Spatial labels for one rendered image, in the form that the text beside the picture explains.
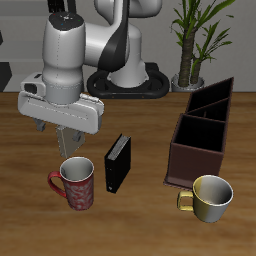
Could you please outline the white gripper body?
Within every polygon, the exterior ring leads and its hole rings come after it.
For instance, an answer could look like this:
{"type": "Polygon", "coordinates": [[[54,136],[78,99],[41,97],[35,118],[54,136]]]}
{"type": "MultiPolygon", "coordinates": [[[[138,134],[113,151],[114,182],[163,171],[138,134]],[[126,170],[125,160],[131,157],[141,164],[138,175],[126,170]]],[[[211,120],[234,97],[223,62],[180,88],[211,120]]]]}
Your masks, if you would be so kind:
{"type": "Polygon", "coordinates": [[[104,103],[96,97],[81,94],[77,102],[54,105],[41,96],[21,91],[18,96],[18,110],[32,118],[96,134],[101,127],[104,103]]]}

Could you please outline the red patterned mug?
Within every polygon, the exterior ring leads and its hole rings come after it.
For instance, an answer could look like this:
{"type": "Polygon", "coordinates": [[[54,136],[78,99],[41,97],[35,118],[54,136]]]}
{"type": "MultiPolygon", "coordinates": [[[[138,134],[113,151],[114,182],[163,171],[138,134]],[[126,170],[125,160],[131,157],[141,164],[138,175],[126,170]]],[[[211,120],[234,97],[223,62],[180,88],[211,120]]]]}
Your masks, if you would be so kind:
{"type": "Polygon", "coordinates": [[[87,210],[94,201],[94,165],[84,157],[69,158],[48,175],[48,184],[72,209],[87,210]]]}

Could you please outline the dark brown desk caddy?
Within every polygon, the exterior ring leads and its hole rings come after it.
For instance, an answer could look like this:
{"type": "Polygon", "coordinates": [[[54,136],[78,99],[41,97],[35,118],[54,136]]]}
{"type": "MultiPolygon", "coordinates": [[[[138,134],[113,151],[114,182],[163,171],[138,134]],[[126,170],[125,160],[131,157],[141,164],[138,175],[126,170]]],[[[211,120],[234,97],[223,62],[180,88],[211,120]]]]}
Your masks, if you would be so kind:
{"type": "Polygon", "coordinates": [[[190,94],[169,150],[164,184],[192,190],[202,175],[219,175],[225,153],[234,78],[190,94]]]}

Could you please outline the yellow and white mug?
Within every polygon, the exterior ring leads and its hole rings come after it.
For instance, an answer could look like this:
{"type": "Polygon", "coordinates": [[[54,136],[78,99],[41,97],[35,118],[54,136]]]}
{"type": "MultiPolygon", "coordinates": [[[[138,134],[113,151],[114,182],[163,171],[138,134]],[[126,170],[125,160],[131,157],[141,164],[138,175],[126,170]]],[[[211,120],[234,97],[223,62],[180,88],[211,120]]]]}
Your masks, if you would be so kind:
{"type": "Polygon", "coordinates": [[[233,189],[224,179],[214,175],[198,177],[191,191],[181,191],[177,197],[177,208],[193,212],[201,221],[218,221],[233,199],[233,189]]]}

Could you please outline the grey standing book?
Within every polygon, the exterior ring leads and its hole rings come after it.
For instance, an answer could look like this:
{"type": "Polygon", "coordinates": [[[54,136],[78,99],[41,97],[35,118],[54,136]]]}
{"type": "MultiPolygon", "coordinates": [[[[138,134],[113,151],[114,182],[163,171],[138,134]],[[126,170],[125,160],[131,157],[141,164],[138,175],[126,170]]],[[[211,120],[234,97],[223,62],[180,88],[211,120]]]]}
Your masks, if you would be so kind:
{"type": "Polygon", "coordinates": [[[58,125],[56,127],[60,155],[64,158],[68,158],[70,155],[72,155],[85,142],[85,136],[83,132],[79,141],[73,140],[73,134],[76,131],[77,130],[64,127],[62,125],[58,125]]]}

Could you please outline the black standing book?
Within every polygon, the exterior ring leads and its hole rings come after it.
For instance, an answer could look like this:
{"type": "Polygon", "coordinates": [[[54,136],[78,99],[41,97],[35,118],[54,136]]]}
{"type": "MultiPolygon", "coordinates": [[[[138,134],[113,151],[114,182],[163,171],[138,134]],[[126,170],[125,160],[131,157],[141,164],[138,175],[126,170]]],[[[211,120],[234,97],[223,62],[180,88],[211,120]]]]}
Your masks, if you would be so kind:
{"type": "Polygon", "coordinates": [[[131,137],[120,135],[104,157],[108,192],[116,193],[131,168],[131,137]]]}

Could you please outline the green pot plant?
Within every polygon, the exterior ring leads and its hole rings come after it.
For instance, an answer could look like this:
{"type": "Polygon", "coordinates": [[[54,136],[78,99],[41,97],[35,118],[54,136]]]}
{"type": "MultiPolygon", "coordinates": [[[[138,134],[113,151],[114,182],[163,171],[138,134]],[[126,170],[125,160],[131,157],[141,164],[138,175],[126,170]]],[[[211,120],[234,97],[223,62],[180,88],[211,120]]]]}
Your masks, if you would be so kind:
{"type": "Polygon", "coordinates": [[[204,87],[205,82],[199,77],[201,64],[205,60],[214,60],[211,54],[215,50],[231,44],[231,41],[225,41],[229,28],[213,38],[219,21],[209,27],[205,27],[205,24],[234,2],[235,0],[223,0],[220,3],[213,1],[202,10],[201,0],[182,0],[182,12],[175,9],[178,19],[172,22],[172,26],[177,24],[180,28],[180,32],[176,31],[176,35],[182,53],[179,73],[171,79],[173,92],[194,92],[204,87]]]}

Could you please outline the flat black base plate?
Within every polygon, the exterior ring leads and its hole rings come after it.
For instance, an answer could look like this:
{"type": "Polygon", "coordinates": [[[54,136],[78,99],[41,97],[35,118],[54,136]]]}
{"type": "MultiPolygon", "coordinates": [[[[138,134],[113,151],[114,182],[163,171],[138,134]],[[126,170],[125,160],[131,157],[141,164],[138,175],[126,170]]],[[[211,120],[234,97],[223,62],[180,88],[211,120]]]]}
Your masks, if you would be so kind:
{"type": "Polygon", "coordinates": [[[169,92],[169,79],[159,71],[154,62],[145,63],[149,79],[138,87],[118,87],[107,79],[108,71],[98,70],[87,80],[88,92],[100,99],[157,99],[169,92]]]}

